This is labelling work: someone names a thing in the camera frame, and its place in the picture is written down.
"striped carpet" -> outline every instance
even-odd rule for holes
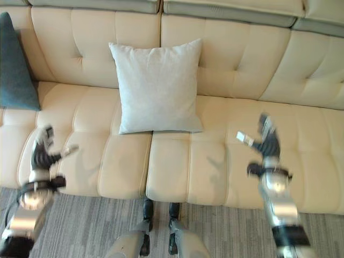
[[[16,191],[0,188],[0,232]],[[344,258],[344,216],[302,214],[319,257]],[[168,255],[168,204],[155,203],[149,257]],[[121,232],[142,220],[142,200],[58,195],[31,258],[103,258]],[[182,205],[182,221],[204,240],[213,258],[274,258],[274,242],[260,210]]]

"couch cushion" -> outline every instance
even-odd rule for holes
[[[302,0],[164,0],[165,13],[290,27],[304,15]]]
[[[118,135],[117,89],[40,82],[42,110],[0,110],[0,185],[17,188],[28,180],[38,128],[51,124],[53,151],[79,144],[80,150],[52,168],[64,174],[74,195],[138,198],[145,192],[151,133]]]
[[[0,14],[0,106],[40,110],[37,91],[7,12]]]
[[[11,16],[32,77],[37,81],[56,81],[39,46],[31,21],[31,7],[0,6],[0,12],[8,12]]]
[[[0,0],[0,5],[29,5],[28,0]]]
[[[118,88],[109,42],[160,44],[159,15],[33,7],[32,21],[54,81],[61,83]]]
[[[200,39],[176,47],[139,49],[109,44],[122,104],[120,134],[200,132],[196,116]]]
[[[160,0],[28,0],[32,5],[157,13]]]
[[[344,1],[304,0],[306,15],[293,28],[344,37]]]
[[[162,47],[177,46],[198,38],[202,38],[203,44],[197,94],[258,99],[281,61],[290,30],[163,15]]]
[[[344,39],[292,31],[263,101],[344,110]]]
[[[249,162],[261,157],[235,135],[241,130],[259,139],[258,119],[267,112],[300,210],[344,214],[344,111],[209,96],[198,96],[196,105],[202,133],[153,133],[149,198],[261,208],[258,179],[246,174]]]

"white pillow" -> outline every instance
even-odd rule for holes
[[[195,105],[201,46],[200,39],[152,49],[109,43],[122,104],[119,134],[202,131]]]

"cream leather couch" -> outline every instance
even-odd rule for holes
[[[27,180],[37,129],[52,124],[52,150],[81,146],[53,168],[67,178],[65,193],[262,207],[258,180],[246,176],[249,161],[261,159],[235,134],[259,137],[265,111],[277,125],[300,210],[344,214],[344,38],[290,28],[307,19],[301,1],[222,1],[229,16],[211,0],[167,0],[164,13],[156,13],[159,2],[144,0],[138,9],[135,1],[125,8],[116,0],[29,2],[2,0],[0,11],[18,30],[42,110],[0,110],[1,186]],[[42,6],[56,2],[62,7]],[[183,4],[202,12],[180,13]],[[222,16],[205,15],[215,4]],[[108,42],[152,48],[197,38],[203,39],[197,113],[204,131],[118,135],[120,98]]]

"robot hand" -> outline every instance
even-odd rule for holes
[[[31,170],[44,169],[49,170],[50,167],[58,162],[61,158],[70,155],[78,150],[78,146],[67,147],[59,154],[48,154],[48,149],[53,144],[54,130],[51,125],[43,128],[36,137],[33,145],[31,156]]]
[[[238,132],[236,138],[248,145],[255,148],[263,155],[263,158],[280,158],[280,143],[277,137],[276,129],[270,117],[266,114],[261,114],[259,119],[259,132],[262,135],[262,142],[258,142],[250,136]]]

